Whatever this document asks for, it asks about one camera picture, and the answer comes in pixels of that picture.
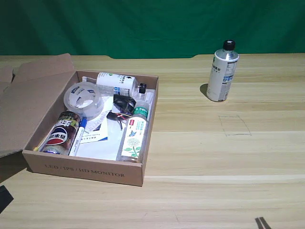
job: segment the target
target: spray can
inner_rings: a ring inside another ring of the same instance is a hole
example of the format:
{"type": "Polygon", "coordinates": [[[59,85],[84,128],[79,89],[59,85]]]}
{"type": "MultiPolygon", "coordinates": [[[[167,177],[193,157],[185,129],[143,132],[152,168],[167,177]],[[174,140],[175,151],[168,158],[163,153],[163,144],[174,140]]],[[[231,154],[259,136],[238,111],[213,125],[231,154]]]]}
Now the spray can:
{"type": "Polygon", "coordinates": [[[42,151],[45,153],[68,155],[80,121],[81,118],[78,114],[71,111],[62,112],[42,151]]]}
{"type": "Polygon", "coordinates": [[[235,41],[226,40],[222,49],[215,52],[207,97],[215,102],[227,99],[239,55],[234,51],[235,41]]]}

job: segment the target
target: black bottle cap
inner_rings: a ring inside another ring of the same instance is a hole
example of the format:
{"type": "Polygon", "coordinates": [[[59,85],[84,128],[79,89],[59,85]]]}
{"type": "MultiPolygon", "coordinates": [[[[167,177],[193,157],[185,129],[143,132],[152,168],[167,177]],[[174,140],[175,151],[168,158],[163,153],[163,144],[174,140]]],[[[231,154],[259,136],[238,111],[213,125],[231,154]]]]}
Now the black bottle cap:
{"type": "Polygon", "coordinates": [[[223,49],[227,51],[232,51],[235,48],[235,41],[226,40],[224,41],[223,49]]]}
{"type": "Polygon", "coordinates": [[[146,92],[146,84],[145,83],[141,83],[140,84],[140,88],[139,88],[139,93],[145,94],[145,92],[146,92]]]}

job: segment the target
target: blue marker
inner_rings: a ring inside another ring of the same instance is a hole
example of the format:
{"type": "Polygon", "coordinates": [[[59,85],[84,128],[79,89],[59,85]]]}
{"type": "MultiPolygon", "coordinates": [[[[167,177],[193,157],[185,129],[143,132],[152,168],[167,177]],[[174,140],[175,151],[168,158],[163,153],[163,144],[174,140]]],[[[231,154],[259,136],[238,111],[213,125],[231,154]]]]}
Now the blue marker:
{"type": "Polygon", "coordinates": [[[83,118],[81,120],[80,127],[78,128],[77,135],[74,139],[74,142],[73,142],[73,145],[71,147],[69,156],[76,156],[77,150],[80,147],[81,138],[82,138],[82,135],[85,131],[86,125],[87,125],[87,119],[83,118]]]}

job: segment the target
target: green backdrop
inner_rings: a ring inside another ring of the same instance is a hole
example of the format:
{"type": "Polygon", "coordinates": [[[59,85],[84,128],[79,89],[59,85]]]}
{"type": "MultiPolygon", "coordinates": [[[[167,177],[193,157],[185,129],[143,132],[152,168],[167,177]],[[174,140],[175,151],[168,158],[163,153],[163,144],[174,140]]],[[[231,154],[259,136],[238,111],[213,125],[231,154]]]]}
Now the green backdrop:
{"type": "Polygon", "coordinates": [[[304,0],[0,0],[0,55],[305,52],[304,0]]]}

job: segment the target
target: wooden table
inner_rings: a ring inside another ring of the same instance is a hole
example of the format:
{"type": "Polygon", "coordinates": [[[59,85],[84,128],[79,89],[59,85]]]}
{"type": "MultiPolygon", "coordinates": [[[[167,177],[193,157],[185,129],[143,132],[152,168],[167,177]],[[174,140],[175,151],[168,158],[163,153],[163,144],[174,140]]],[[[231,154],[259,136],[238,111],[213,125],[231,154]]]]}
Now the wooden table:
{"type": "MultiPolygon", "coordinates": [[[[1,56],[0,67],[39,58],[1,56]]],[[[242,54],[222,103],[200,91],[212,55],[73,60],[78,70],[160,77],[144,185],[33,174],[11,155],[1,173],[14,200],[0,228],[257,229],[260,216],[273,229],[305,227],[304,53],[242,54]]]]}

